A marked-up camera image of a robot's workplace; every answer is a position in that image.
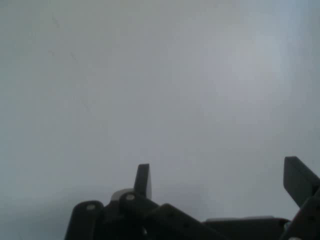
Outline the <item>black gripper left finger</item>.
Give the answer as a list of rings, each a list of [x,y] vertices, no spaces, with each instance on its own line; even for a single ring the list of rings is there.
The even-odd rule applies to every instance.
[[[133,188],[115,192],[110,202],[74,206],[66,240],[223,240],[225,236],[170,204],[152,201],[149,164],[137,167]]]

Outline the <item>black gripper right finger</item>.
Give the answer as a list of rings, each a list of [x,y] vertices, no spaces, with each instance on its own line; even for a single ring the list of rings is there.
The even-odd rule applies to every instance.
[[[299,207],[281,240],[320,238],[320,178],[298,157],[284,158],[283,186]]]

